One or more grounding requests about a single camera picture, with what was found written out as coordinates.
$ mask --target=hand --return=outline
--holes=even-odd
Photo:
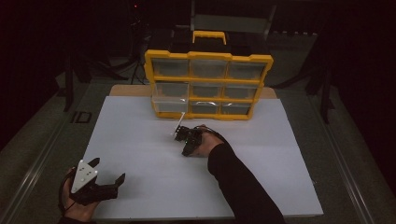
[[[73,218],[81,222],[90,222],[92,219],[93,212],[95,211],[95,208],[98,206],[99,202],[90,203],[86,206],[76,203],[74,200],[72,200],[69,197],[71,187],[72,187],[72,180],[68,178],[64,183],[64,191],[63,191],[63,197],[65,202],[64,208],[67,209],[64,213],[64,216]]]
[[[202,133],[202,144],[196,148],[191,155],[192,156],[200,156],[200,157],[209,157],[212,149],[224,142],[217,138],[213,133],[205,132],[206,126],[203,124],[200,126],[200,129],[204,130]]]

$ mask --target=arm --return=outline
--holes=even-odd
[[[196,154],[209,157],[209,173],[218,180],[238,223],[285,223],[276,204],[225,140],[203,133],[203,143]]]

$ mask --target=yellow carrying handle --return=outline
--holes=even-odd
[[[222,38],[223,44],[226,45],[225,34],[220,31],[194,31],[192,32],[192,43],[195,42],[195,37],[208,37],[208,38]]]

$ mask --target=black sleeve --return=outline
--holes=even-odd
[[[58,224],[96,224],[96,222],[81,222],[70,217],[61,217]]]
[[[228,144],[212,149],[207,166],[218,180],[237,223],[285,223],[276,204]]]

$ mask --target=plastic drawer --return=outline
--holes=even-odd
[[[251,103],[222,103],[221,114],[224,115],[247,115]]]
[[[152,95],[157,97],[188,98],[189,84],[185,82],[156,82]]]
[[[194,114],[217,114],[219,103],[190,101],[191,113]]]
[[[222,60],[190,60],[194,77],[224,78],[227,62]]]
[[[224,88],[224,98],[230,99],[253,99],[257,85],[227,84]]]
[[[151,59],[155,76],[187,77],[189,60],[187,59]]]
[[[189,108],[186,99],[153,97],[151,101],[156,112],[187,112]]]
[[[192,82],[190,84],[191,96],[194,97],[220,97],[222,83]]]
[[[260,79],[266,63],[230,62],[228,77],[235,79]]]

